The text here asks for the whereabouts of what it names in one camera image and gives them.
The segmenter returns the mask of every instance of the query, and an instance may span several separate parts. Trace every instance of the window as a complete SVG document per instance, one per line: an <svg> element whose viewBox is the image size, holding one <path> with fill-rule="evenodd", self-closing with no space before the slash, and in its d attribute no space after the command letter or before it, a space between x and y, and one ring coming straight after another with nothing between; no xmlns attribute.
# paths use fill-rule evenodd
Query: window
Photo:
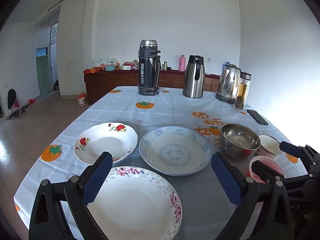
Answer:
<svg viewBox="0 0 320 240"><path fill-rule="evenodd" d="M36 49L36 57L47 56L48 48Z"/></svg>
<svg viewBox="0 0 320 240"><path fill-rule="evenodd" d="M58 23L52 25L52 28L51 28L51 44L55 43L57 41L57 29L58 29Z"/></svg>

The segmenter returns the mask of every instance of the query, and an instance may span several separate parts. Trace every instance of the black cell phone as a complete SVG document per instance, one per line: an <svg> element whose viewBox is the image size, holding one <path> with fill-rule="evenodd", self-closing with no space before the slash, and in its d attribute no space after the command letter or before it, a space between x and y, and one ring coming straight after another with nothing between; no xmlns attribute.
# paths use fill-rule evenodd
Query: black cell phone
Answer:
<svg viewBox="0 0 320 240"><path fill-rule="evenodd" d="M253 117L253 119L260 125L269 125L267 123L266 120L263 119L263 117L258 114L257 111L254 111L254 110L247 110L247 112L249 113L249 115L251 115Z"/></svg>

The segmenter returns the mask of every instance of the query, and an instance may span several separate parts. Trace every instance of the white plate with pink flowers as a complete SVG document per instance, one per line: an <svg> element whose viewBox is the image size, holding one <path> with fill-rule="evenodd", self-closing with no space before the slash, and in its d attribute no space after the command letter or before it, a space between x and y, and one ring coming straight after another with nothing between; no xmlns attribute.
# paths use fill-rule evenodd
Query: white plate with pink flowers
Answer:
<svg viewBox="0 0 320 240"><path fill-rule="evenodd" d="M160 175L137 167L112 168L88 209L110 240L168 240L179 230L182 207Z"/></svg>
<svg viewBox="0 0 320 240"><path fill-rule="evenodd" d="M74 144L76 157L92 165L103 152L112 155L113 162L127 157L137 146L138 135L129 125L106 122L95 125L80 134Z"/></svg>

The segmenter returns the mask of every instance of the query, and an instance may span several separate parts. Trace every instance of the pink bowl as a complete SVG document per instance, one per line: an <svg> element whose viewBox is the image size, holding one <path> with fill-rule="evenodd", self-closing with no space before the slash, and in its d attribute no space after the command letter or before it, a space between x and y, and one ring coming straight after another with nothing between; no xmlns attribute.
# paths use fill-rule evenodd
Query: pink bowl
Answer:
<svg viewBox="0 0 320 240"><path fill-rule="evenodd" d="M279 173L285 176L283 169L278 164L276 164L273 160L265 156L256 156L256 157L253 157L249 163L249 174L258 183L265 183L265 182L262 179L260 179L258 175L252 172L251 166L254 161L261 161L265 165L268 165L270 168L273 168L275 171L278 171Z"/></svg>

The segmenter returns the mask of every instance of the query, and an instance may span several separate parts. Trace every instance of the stainless steel bowl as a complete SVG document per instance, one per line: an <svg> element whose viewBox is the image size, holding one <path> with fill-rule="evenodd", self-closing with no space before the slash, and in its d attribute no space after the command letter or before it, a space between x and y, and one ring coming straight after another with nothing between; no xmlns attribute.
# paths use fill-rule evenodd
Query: stainless steel bowl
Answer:
<svg viewBox="0 0 320 240"><path fill-rule="evenodd" d="M260 147L259 136L250 128L238 123L226 123L220 130L222 151L232 159L243 160Z"/></svg>

